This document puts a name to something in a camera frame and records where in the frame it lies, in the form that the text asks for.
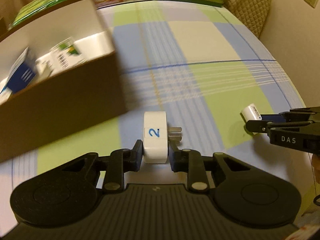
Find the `blue box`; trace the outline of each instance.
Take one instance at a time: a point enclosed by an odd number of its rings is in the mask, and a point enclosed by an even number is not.
[[[3,90],[9,88],[12,93],[17,93],[26,86],[38,74],[36,57],[26,48],[11,67],[8,80]]]

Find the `product package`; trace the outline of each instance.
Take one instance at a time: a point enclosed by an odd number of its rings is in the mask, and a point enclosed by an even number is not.
[[[1,91],[9,88],[13,94],[17,93],[26,88],[37,74],[36,57],[28,47],[12,65],[7,82]]]
[[[71,37],[60,42],[50,51],[53,59],[54,72],[63,71],[85,61],[79,49],[74,46]]]

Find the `beige cushion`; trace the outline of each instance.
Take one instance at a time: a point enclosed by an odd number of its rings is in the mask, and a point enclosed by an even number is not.
[[[225,0],[225,7],[259,37],[271,0]]]

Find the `wall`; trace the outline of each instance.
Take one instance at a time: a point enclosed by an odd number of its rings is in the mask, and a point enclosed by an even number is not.
[[[306,106],[320,106],[320,2],[273,0],[261,42],[280,63]]]

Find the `green square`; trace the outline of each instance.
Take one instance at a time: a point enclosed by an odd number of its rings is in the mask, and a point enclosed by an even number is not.
[[[162,12],[158,8],[138,9],[140,22],[161,22],[165,21]]]
[[[135,3],[120,4],[113,7],[113,26],[138,23],[138,14]]]
[[[116,117],[40,147],[37,174],[51,170],[88,152],[97,152],[99,156],[107,156],[120,148],[121,139]]]
[[[214,8],[199,8],[211,22],[228,23],[223,16]]]
[[[252,138],[244,129],[241,111],[254,103],[259,112],[273,114],[272,108],[243,62],[190,65],[201,93],[212,113],[226,149]]]
[[[136,11],[115,12],[113,17],[113,26],[138,23],[138,14]]]
[[[239,24],[243,25],[242,22],[240,22],[236,16],[234,16],[230,11],[228,11],[225,8],[216,8],[217,12],[221,13],[225,19],[231,24]]]

